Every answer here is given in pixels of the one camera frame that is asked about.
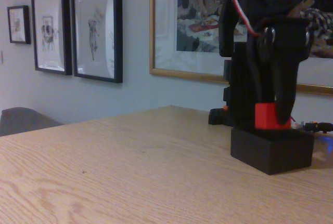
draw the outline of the red wire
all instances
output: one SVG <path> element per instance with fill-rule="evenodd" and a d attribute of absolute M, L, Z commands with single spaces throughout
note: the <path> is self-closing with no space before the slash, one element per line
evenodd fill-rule
<path fill-rule="evenodd" d="M 244 12 L 242 12 L 242 10 L 241 10 L 241 8 L 239 7 L 239 5 L 237 4 L 236 0 L 232 0 L 232 1 L 234 2 L 235 7 L 236 7 L 236 10 L 238 11 L 240 17 L 243 19 L 243 22 L 245 23 L 245 25 L 246 25 L 246 27 L 247 27 L 249 33 L 252 34 L 254 37 L 258 37 L 259 34 L 256 33 L 256 32 L 252 29 L 249 20 L 246 18 Z"/>

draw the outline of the black picture frame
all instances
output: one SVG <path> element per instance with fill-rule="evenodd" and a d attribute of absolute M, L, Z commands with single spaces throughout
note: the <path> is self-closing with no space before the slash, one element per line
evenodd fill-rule
<path fill-rule="evenodd" d="M 73 36 L 73 66 L 74 76 L 111 83 L 123 82 L 123 16 L 122 0 L 113 0 L 114 19 L 114 78 L 78 73 L 78 53 L 76 46 L 76 12 L 75 0 L 72 0 L 72 36 Z"/>
<path fill-rule="evenodd" d="M 61 0 L 62 10 L 62 37 L 63 37 L 63 66 L 65 71 L 58 71 L 52 69 L 40 68 L 38 66 L 37 56 L 37 36 L 36 36 L 36 22 L 35 22 L 35 0 L 31 0 L 32 5 L 32 26 L 33 26 L 33 39 L 34 39 L 34 52 L 35 52 L 35 70 L 42 72 L 49 72 L 61 75 L 72 75 L 72 46 L 71 46 L 71 20 L 70 20 L 70 0 Z"/>
<path fill-rule="evenodd" d="M 12 9 L 22 9 L 23 10 L 23 27 L 24 27 L 24 38 L 25 41 L 13 41 L 12 32 L 11 32 L 11 22 L 10 22 L 10 11 Z M 8 11 L 8 26 L 9 26 L 9 41 L 14 44 L 31 44 L 31 35 L 30 35 L 30 16 L 29 16 L 29 6 L 15 6 L 7 7 Z"/>

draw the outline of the orange component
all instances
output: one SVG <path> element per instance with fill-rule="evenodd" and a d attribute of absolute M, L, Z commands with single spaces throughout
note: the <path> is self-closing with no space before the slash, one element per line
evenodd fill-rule
<path fill-rule="evenodd" d="M 275 103 L 257 103 L 255 105 L 255 128 L 256 129 L 291 129 L 291 118 L 284 125 L 277 121 Z"/>

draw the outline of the black base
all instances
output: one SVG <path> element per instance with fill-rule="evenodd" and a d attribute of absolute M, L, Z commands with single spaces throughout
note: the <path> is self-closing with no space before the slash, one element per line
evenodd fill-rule
<path fill-rule="evenodd" d="M 228 114 L 228 111 L 224 109 L 212 109 L 209 113 L 208 124 L 211 125 L 226 125 L 226 126 L 234 126 L 233 121 Z"/>
<path fill-rule="evenodd" d="M 314 136 L 298 130 L 232 129 L 231 156 L 268 174 L 311 166 Z"/>

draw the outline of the painting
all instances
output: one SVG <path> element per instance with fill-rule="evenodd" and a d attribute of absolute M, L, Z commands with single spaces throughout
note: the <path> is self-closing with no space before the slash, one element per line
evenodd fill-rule
<path fill-rule="evenodd" d="M 35 69 L 72 75 L 69 0 L 32 0 Z"/>
<path fill-rule="evenodd" d="M 177 51 L 219 53 L 219 18 L 223 0 L 177 0 Z M 235 41 L 246 41 L 244 24 L 238 24 Z"/>
<path fill-rule="evenodd" d="M 72 0 L 74 76 L 122 83 L 122 0 Z"/>
<path fill-rule="evenodd" d="M 7 10 L 10 42 L 15 44 L 30 44 L 29 7 L 8 7 Z"/>
<path fill-rule="evenodd" d="M 224 61 L 230 57 L 219 55 L 223 3 L 224 0 L 168 0 L 168 7 L 163 10 L 162 0 L 150 0 L 150 74 L 226 83 Z M 309 19 L 309 30 L 315 33 L 311 55 L 299 69 L 301 92 L 333 94 L 332 6 L 332 0 L 303 0 L 289 14 Z M 161 22 L 168 23 L 163 38 Z M 247 35 L 240 20 L 234 40 L 246 42 Z"/>

